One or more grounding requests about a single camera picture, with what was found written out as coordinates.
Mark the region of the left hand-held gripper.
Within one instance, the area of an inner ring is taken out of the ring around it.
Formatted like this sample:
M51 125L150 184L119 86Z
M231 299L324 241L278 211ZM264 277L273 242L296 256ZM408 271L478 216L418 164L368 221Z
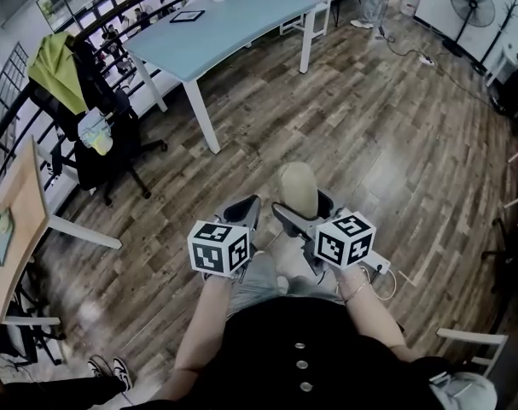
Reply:
M215 275L242 281L254 254L260 209L261 199L251 195L223 205L210 220L197 220L187 236L191 268L204 279Z

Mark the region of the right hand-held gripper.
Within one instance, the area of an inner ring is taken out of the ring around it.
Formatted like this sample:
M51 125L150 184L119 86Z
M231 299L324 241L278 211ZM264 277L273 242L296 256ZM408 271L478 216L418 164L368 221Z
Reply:
M372 223L361 213L345 208L343 200L326 190L317 190L317 202L317 217L313 219L280 202L272 203L271 209L289 237L313 239L314 258L341 270L357 264L376 270L376 228Z

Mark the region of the person's left forearm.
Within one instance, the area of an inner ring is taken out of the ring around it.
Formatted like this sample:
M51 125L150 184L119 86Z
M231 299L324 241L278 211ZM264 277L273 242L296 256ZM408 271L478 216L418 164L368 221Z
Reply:
M215 358L221 348L228 317L232 280L211 276L201 294L178 348L175 370L199 372Z

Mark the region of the person's right forearm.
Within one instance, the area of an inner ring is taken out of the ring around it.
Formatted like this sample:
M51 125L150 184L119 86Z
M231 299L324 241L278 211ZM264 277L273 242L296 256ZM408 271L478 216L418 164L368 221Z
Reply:
M361 268L335 268L334 274L339 294L358 332L379 341L402 361L416 360L418 355L407 347L399 325L377 298Z

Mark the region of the black office chair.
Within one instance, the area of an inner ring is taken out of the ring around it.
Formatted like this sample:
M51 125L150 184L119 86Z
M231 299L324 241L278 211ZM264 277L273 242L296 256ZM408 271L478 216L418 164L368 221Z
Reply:
M143 143L140 135L139 119L131 106L128 95L121 89L112 89L103 78L96 65L94 50L87 42L68 40L67 46L73 52L79 83L88 110L73 114L53 95L38 83L29 79L32 87L31 100L41 108L54 122L55 129L62 132L73 144L73 155L64 156L61 148L51 150L47 162L55 176L64 168L75 170L77 181L83 190L103 187L105 204L111 203L110 192L116 180L124 173L129 173L140 187L144 198L151 193L134 168L134 161L155 149L167 150L163 140ZM99 155L92 148L86 148L78 135L78 123L87 112L98 108L107 118L111 128L113 147L106 155Z

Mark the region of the person's black shirt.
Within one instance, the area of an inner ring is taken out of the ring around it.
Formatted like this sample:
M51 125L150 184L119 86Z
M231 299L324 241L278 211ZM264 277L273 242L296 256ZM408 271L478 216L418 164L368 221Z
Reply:
M186 396L137 410L444 410L429 379L448 366L399 360L339 304L280 296L228 319Z

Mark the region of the clear bag with yellow cup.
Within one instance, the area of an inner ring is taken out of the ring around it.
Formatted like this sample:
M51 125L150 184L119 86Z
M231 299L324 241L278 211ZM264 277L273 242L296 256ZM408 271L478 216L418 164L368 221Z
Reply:
M110 125L98 108L87 112L78 123L78 135L86 148L92 148L99 155L106 155L113 147Z

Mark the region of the light blue table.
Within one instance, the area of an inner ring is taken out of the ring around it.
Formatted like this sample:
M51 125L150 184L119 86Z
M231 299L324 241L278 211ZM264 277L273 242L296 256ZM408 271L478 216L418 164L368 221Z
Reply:
M170 15L124 43L125 50L161 110L163 96L148 75L150 63L183 85L208 148L220 146L207 113L198 79L224 59L282 24L302 15L305 20L301 73L309 67L316 0L200 0L189 10L205 10L194 22L170 23Z

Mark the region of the light wooden table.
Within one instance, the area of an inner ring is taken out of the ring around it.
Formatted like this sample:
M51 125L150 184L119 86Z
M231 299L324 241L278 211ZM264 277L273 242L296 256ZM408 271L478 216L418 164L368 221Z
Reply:
M4 264L0 267L0 325L21 319L9 318L9 303L34 249L48 229L95 243L120 249L122 242L53 214L46 203L41 183L38 157L44 151L32 139L16 156L0 185L0 210L10 210L15 223Z

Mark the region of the green jacket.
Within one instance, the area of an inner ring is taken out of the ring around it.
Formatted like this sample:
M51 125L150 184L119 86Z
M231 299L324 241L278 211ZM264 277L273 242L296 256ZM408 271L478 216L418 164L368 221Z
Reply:
M67 46L68 32L46 35L27 64L27 76L53 95L73 114L88 110L80 87L73 52Z

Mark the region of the black metal railing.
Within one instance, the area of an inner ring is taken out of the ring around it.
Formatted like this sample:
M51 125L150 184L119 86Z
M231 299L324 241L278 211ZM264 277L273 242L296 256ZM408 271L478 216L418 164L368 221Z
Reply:
M82 30L76 36L76 41L87 41L93 33L95 33L98 29L105 27L112 19L121 16L125 11L133 8L134 6L137 6L138 4L144 1L145 0L125 0L120 5L115 5L113 9L111 9L105 15L102 15L100 18L96 19L92 24L90 24L84 30ZM4 113L4 116L0 118L0 181L1 177L3 176L3 173L5 173L8 170L9 162L15 158L15 151L21 139L25 136L33 122L38 118L38 116L41 113L41 110L39 110L30 119L22 134L13 142L12 146L7 147L5 144L2 143L3 137L8 132L13 122L19 118L18 113L21 107L29 98L31 92L32 87L30 85L24 85L19 91L18 96L7 108L6 112Z

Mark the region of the black standing fan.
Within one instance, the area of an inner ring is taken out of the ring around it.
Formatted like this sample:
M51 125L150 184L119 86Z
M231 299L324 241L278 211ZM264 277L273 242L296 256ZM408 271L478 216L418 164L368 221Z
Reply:
M451 6L463 23L456 37L454 39L446 38L443 45L454 56L461 57L463 48L458 42L465 28L468 25L478 28L490 26L495 20L496 10L492 0L451 0Z

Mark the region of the black coat stand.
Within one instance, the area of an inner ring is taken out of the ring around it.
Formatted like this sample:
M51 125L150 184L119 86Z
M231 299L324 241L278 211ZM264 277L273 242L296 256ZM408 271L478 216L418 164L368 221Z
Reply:
M480 76L484 76L486 74L486 67L484 65L484 62L485 62L486 58L492 52L492 49L494 48L494 46L496 45L496 42L499 40L499 38L503 34L503 32L504 32L505 28L507 27L507 25L509 24L509 22L513 18L515 18L515 9L517 7L518 7L517 0L511 0L509 3L505 4L505 7L504 7L505 16L504 16L503 22L498 27L498 31L497 31L494 39L492 40L491 44L489 45L485 54L482 56L482 58L479 60L479 62L472 65L475 72L477 72Z

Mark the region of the black picture frame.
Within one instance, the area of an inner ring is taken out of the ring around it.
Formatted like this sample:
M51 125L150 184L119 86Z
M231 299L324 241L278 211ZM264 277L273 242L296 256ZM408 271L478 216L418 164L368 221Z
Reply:
M170 20L170 23L185 23L197 21L205 14L205 10L180 10Z

